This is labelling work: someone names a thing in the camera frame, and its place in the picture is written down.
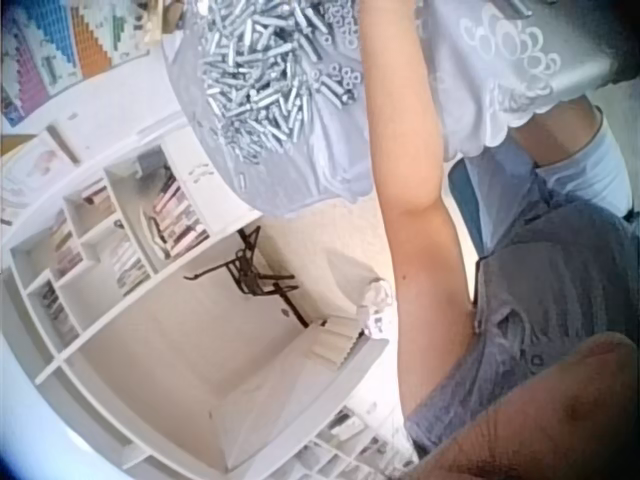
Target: white furniture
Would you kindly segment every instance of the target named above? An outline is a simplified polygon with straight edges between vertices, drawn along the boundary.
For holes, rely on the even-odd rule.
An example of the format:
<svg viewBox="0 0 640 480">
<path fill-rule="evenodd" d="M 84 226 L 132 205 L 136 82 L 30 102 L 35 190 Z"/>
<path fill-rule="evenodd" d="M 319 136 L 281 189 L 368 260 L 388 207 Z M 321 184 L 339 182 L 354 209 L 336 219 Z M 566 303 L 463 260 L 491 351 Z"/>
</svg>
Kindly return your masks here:
<svg viewBox="0 0 640 480">
<path fill-rule="evenodd" d="M 173 261 L 157 256 L 139 216 L 153 182 L 138 178 L 136 158 L 157 148 L 209 233 Z M 99 178 L 116 207 L 104 218 L 87 215 L 79 200 L 83 187 Z M 60 209 L 83 261 L 58 279 L 47 242 Z M 261 480 L 277 471 L 278 480 L 386 348 L 384 341 L 362 339 L 340 370 L 329 371 L 306 353 L 319 327 L 304 330 L 279 297 L 244 296 L 225 270 L 197 282 L 183 279 L 231 258 L 242 246 L 234 232 L 258 217 L 210 167 L 186 127 L 83 164 L 2 245 L 10 263 L 2 274 L 3 336 L 65 423 L 132 478 Z M 126 297 L 106 255 L 123 236 L 150 273 Z M 69 343 L 40 307 L 45 285 L 55 289 L 77 330 Z M 311 473 L 332 479 L 354 463 L 334 454 L 325 470 Z"/>
</svg>

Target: shelf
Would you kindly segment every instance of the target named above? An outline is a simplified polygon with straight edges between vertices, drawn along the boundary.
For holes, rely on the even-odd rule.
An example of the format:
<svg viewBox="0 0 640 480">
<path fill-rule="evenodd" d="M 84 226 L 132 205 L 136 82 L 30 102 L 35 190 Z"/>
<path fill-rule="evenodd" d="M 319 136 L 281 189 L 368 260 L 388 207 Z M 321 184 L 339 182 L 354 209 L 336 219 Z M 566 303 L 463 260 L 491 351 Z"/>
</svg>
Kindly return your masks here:
<svg viewBox="0 0 640 480">
<path fill-rule="evenodd" d="M 367 446 L 375 434 L 376 431 L 373 428 L 367 427 L 353 437 L 338 443 L 335 448 L 342 452 L 347 458 L 355 458 L 356 455 Z"/>
<path fill-rule="evenodd" d="M 305 469 L 297 458 L 293 457 L 270 475 L 271 480 L 300 480 L 309 471 Z"/>
<path fill-rule="evenodd" d="M 93 322 L 85 331 L 78 337 L 71 345 L 65 348 L 60 355 L 54 359 L 47 367 L 38 375 L 36 378 L 36 385 L 43 382 L 51 373 L 53 373 L 58 367 L 60 367 L 61 363 L 73 355 L 80 347 L 82 347 L 85 343 L 87 343 L 94 335 L 96 335 L 99 331 L 101 331 L 104 327 L 106 327 L 114 318 L 116 318 L 120 313 L 133 305 L 139 298 L 144 296 L 151 289 L 156 287 L 159 283 L 161 283 L 164 279 L 169 277 L 171 274 L 178 271 L 185 264 L 189 263 L 191 260 L 199 256 L 205 250 L 211 248 L 214 244 L 211 239 L 205 240 L 202 244 L 198 245 L 196 248 L 188 252 L 184 257 L 180 258 L 179 262 L 175 262 L 169 265 L 166 269 L 164 269 L 160 274 L 155 277 L 152 277 L 151 280 L 142 284 L 140 288 L 135 290 L 130 295 L 127 295 L 120 303 L 111 308 L 108 312 L 102 315 L 98 320 Z"/>
<path fill-rule="evenodd" d="M 122 451 L 120 468 L 128 470 L 149 456 L 149 451 L 137 443 L 127 445 Z"/>
<path fill-rule="evenodd" d="M 87 203 L 84 200 L 87 195 L 90 196 L 89 201 L 97 203 Z M 80 239 L 116 213 L 104 175 L 99 175 L 83 189 L 67 195 L 64 203 L 67 217 Z"/>
<path fill-rule="evenodd" d="M 119 221 L 120 216 L 118 215 L 118 213 L 112 213 L 91 230 L 86 232 L 82 237 L 80 237 L 80 243 L 83 245 L 95 245 L 97 243 L 100 243 L 106 237 L 113 234 L 115 230 L 119 230 L 115 225 Z"/>
<path fill-rule="evenodd" d="M 78 323 L 50 279 L 26 295 L 28 308 L 45 342 L 53 345 L 57 354 L 73 343 L 82 332 Z"/>
<path fill-rule="evenodd" d="M 91 270 L 98 262 L 94 260 L 83 260 L 76 267 L 59 280 L 54 280 L 57 287 L 63 287 L 74 280 L 82 277 L 86 272 Z"/>
<path fill-rule="evenodd" d="M 333 452 L 323 446 L 310 442 L 296 453 L 295 457 L 310 472 L 316 472 L 322 468 L 333 456 Z"/>
<path fill-rule="evenodd" d="M 31 282 L 31 285 L 25 288 L 24 292 L 27 295 L 30 295 L 34 293 L 36 290 L 43 287 L 47 282 L 51 282 L 51 281 L 52 281 L 51 270 L 47 268 L 46 270 L 43 270 L 42 273 L 38 275 L 38 277 L 33 282 Z"/>
<path fill-rule="evenodd" d="M 117 308 L 120 302 L 134 295 L 151 280 L 149 276 L 144 283 L 127 296 L 124 295 L 123 289 L 119 287 L 117 283 L 118 274 L 113 264 L 112 250 L 127 240 L 129 240 L 129 237 L 124 231 L 115 227 L 106 229 L 98 243 L 87 246 L 93 251 L 99 262 L 82 277 L 81 282 L 62 285 L 60 288 L 71 312 L 73 312 L 74 317 L 78 319 L 78 322 L 85 330 L 90 328 L 101 317 L 107 315 L 112 309 Z"/>
<path fill-rule="evenodd" d="M 334 455 L 331 460 L 318 470 L 318 475 L 326 479 L 335 478 L 349 463 L 348 458 Z"/>
<path fill-rule="evenodd" d="M 135 480 L 191 480 L 154 457 L 136 463 L 126 473 Z"/>
<path fill-rule="evenodd" d="M 216 470 L 189 455 L 143 422 L 81 356 L 74 356 L 61 367 L 75 387 L 106 420 L 162 463 L 192 480 L 223 480 Z M 119 466 L 122 453 L 121 451 L 118 457 Z"/>
<path fill-rule="evenodd" d="M 18 284 L 25 290 L 41 277 L 53 263 L 49 229 L 45 228 L 11 249 L 11 259 Z"/>
<path fill-rule="evenodd" d="M 127 162 L 126 165 L 131 167 L 132 163 Z M 136 248 L 138 255 L 142 259 L 147 271 L 151 275 L 155 275 L 160 269 L 152 262 L 150 257 L 151 252 L 143 246 L 142 225 L 140 224 L 138 212 L 140 200 L 135 188 L 135 179 L 130 178 L 133 175 L 135 175 L 135 170 L 130 171 L 128 174 L 125 173 L 124 176 L 107 171 L 105 172 L 107 188 L 113 198 L 118 217 L 122 221 L 122 225 Z"/>
</svg>

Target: metal bolt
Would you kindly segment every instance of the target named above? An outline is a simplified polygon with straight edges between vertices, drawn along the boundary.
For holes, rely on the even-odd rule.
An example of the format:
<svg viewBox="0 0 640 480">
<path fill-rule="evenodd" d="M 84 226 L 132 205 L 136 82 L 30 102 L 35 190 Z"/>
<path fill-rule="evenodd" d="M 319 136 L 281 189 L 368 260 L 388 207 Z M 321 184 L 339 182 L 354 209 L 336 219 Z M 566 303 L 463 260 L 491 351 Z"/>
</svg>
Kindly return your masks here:
<svg viewBox="0 0 640 480">
<path fill-rule="evenodd" d="M 313 63 L 318 63 L 320 60 L 322 60 L 322 56 L 320 55 L 317 47 L 311 40 L 309 40 L 309 38 L 305 34 L 300 34 L 298 36 L 298 42 L 302 47 L 302 50 L 304 50 L 304 52 L 309 57 L 309 60 L 311 60 Z"/>
<path fill-rule="evenodd" d="M 335 93 L 327 88 L 326 85 L 320 85 L 318 89 L 320 93 L 322 93 L 331 103 L 333 103 L 337 108 L 342 109 L 342 101 Z"/>
<path fill-rule="evenodd" d="M 344 41 L 344 45 L 350 50 L 355 50 L 356 48 L 358 48 L 358 38 L 347 37 Z"/>
<path fill-rule="evenodd" d="M 329 33 L 329 27 L 324 23 L 324 20 L 316 13 L 316 11 L 312 7 L 307 7 L 304 9 L 304 13 L 307 18 L 313 23 L 313 25 L 320 30 L 320 32 L 325 35 Z"/>
<path fill-rule="evenodd" d="M 293 141 L 294 143 L 298 143 L 298 141 L 300 140 L 300 133 L 302 132 L 302 122 L 303 122 L 303 118 L 302 118 L 302 114 L 300 112 L 298 112 L 296 114 L 296 119 L 293 123 Z"/>
<path fill-rule="evenodd" d="M 336 95 L 344 95 L 345 89 L 342 88 L 337 82 L 334 82 L 326 75 L 320 77 L 320 83 L 329 87 Z"/>
</svg>

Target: white cabinet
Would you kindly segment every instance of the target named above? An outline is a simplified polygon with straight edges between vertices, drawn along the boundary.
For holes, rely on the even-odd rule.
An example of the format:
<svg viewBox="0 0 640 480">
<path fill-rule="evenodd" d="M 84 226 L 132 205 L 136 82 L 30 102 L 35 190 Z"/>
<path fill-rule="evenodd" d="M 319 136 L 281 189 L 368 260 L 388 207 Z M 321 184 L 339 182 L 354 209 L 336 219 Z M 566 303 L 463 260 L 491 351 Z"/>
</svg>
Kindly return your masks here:
<svg viewBox="0 0 640 480">
<path fill-rule="evenodd" d="M 161 170 L 141 166 L 148 150 L 164 153 Z M 185 128 L 86 167 L 27 212 L 3 244 L 11 265 L 3 301 L 11 308 L 3 305 L 2 334 L 58 415 L 135 479 L 333 479 L 344 471 L 343 480 L 361 480 L 370 470 L 353 456 L 363 438 L 341 450 L 316 437 L 315 453 L 301 449 L 344 406 L 386 342 L 361 339 L 338 371 L 328 370 L 309 357 L 319 327 L 303 329 L 279 297 L 242 295 L 224 269 L 184 279 L 233 258 L 243 246 L 234 232 L 259 217 L 205 160 Z M 167 257 L 141 211 L 156 205 L 164 185 L 156 176 L 169 170 L 207 236 Z M 83 204 L 81 192 L 96 180 L 113 209 Z M 82 254 L 62 277 L 49 239 L 59 212 Z M 126 291 L 113 253 L 123 242 L 145 272 Z"/>
</svg>

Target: shelf compartment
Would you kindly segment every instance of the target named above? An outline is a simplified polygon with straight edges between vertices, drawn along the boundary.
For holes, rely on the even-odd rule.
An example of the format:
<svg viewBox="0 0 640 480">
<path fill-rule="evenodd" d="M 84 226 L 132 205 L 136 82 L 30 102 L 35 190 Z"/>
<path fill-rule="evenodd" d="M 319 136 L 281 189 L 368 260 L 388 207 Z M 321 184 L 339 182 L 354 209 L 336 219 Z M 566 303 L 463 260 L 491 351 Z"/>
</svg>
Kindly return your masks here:
<svg viewBox="0 0 640 480">
<path fill-rule="evenodd" d="M 102 175 L 82 190 L 68 195 L 65 207 L 80 239 L 116 213 L 107 180 Z"/>
<path fill-rule="evenodd" d="M 77 341 L 73 342 L 68 348 L 60 353 L 60 355 L 53 359 L 49 365 L 46 366 L 42 372 L 36 377 L 35 383 L 36 385 L 42 383 L 49 375 L 51 375 L 63 361 L 67 358 L 71 357 L 78 349 L 80 349 L 83 345 L 85 345 L 88 341 L 90 341 L 98 332 L 100 332 L 103 328 L 105 328 L 109 323 L 111 323 L 118 315 L 120 315 L 123 311 L 133 305 L 137 300 L 139 300 L 142 296 L 149 292 L 152 288 L 156 287 L 158 284 L 162 283 L 167 277 L 174 274 L 185 265 L 189 265 L 190 262 L 196 258 L 198 258 L 203 252 L 207 251 L 213 246 L 213 240 L 209 239 L 202 244 L 198 245 L 196 248 L 187 253 L 180 262 L 175 262 L 163 270 L 160 274 L 155 277 L 152 277 L 150 281 L 142 284 L 142 286 L 133 292 L 131 295 L 128 295 L 122 302 L 118 303 L 115 307 L 105 313 L 102 317 L 100 317 L 96 322 L 92 323 L 90 327 L 86 329 L 85 332 L 78 338 Z"/>
<path fill-rule="evenodd" d="M 145 166 L 149 163 L 154 168 Z M 154 273 L 208 238 L 160 148 L 111 167 L 107 178 L 122 220 Z M 153 233 L 157 230 L 154 225 L 163 229 L 162 237 Z"/>
<path fill-rule="evenodd" d="M 340 472 L 338 478 L 340 480 L 363 480 L 369 472 L 371 470 L 362 465 L 350 464 Z"/>
<path fill-rule="evenodd" d="M 149 456 L 149 451 L 137 443 L 127 445 L 122 451 L 120 468 L 128 470 Z"/>
<path fill-rule="evenodd" d="M 96 375 L 81 354 L 76 354 L 61 365 L 64 373 L 86 400 L 116 429 L 130 441 L 146 449 L 156 459 L 175 470 L 180 475 L 194 480 L 218 478 L 218 473 L 205 463 L 186 453 L 145 423 L 138 415 L 114 394 Z M 118 454 L 117 465 L 121 466 L 122 451 Z"/>
<path fill-rule="evenodd" d="M 355 460 L 373 470 L 382 472 L 393 455 L 395 455 L 395 451 L 390 447 L 389 443 L 375 435 L 362 448 Z"/>
<path fill-rule="evenodd" d="M 117 213 L 112 213 L 80 237 L 80 244 L 87 246 L 96 245 L 111 235 L 115 230 L 118 230 L 118 225 L 122 225 L 120 216 Z"/>
<path fill-rule="evenodd" d="M 355 452 L 346 453 L 354 448 L 353 442 L 349 442 L 349 440 L 359 436 L 365 430 L 366 424 L 350 408 L 343 407 L 318 433 L 317 437 L 347 457 L 351 457 Z"/>
<path fill-rule="evenodd" d="M 302 466 L 310 472 L 316 472 L 322 468 L 332 456 L 331 450 L 315 442 L 309 442 L 295 455 Z"/>
<path fill-rule="evenodd" d="M 98 243 L 86 248 L 99 262 L 83 275 L 81 282 L 59 285 L 71 312 L 85 330 L 151 279 L 144 264 L 140 264 L 142 260 L 138 257 L 138 250 L 126 232 L 115 226 L 106 229 Z M 123 249 L 127 250 L 126 256 L 122 254 Z M 128 268 L 127 274 L 122 273 L 125 267 Z M 118 279 L 123 281 L 123 275 L 128 275 L 128 286 L 118 283 Z"/>
<path fill-rule="evenodd" d="M 82 329 L 50 277 L 27 294 L 34 321 L 55 351 L 60 353 L 78 338 Z"/>
<path fill-rule="evenodd" d="M 273 472 L 271 480 L 301 480 L 309 471 L 302 466 L 296 457 L 287 460 L 280 468 Z"/>
<path fill-rule="evenodd" d="M 2 336 L 29 379 L 34 380 L 53 360 L 54 349 L 36 326 L 12 270 L 0 274 L 0 299 Z"/>
<path fill-rule="evenodd" d="M 318 475 L 326 479 L 335 478 L 349 463 L 349 459 L 341 455 L 334 455 L 318 470 Z"/>
<path fill-rule="evenodd" d="M 192 480 L 154 457 L 136 463 L 127 469 L 127 475 L 135 480 Z"/>
<path fill-rule="evenodd" d="M 348 458 L 355 458 L 356 455 L 371 441 L 376 431 L 371 427 L 365 427 L 364 430 L 356 433 L 350 438 L 339 442 L 335 445 L 336 450 L 342 452 Z"/>
<path fill-rule="evenodd" d="M 42 276 L 53 264 L 49 230 L 45 229 L 11 249 L 11 258 L 19 283 L 25 290 L 42 285 Z"/>
</svg>

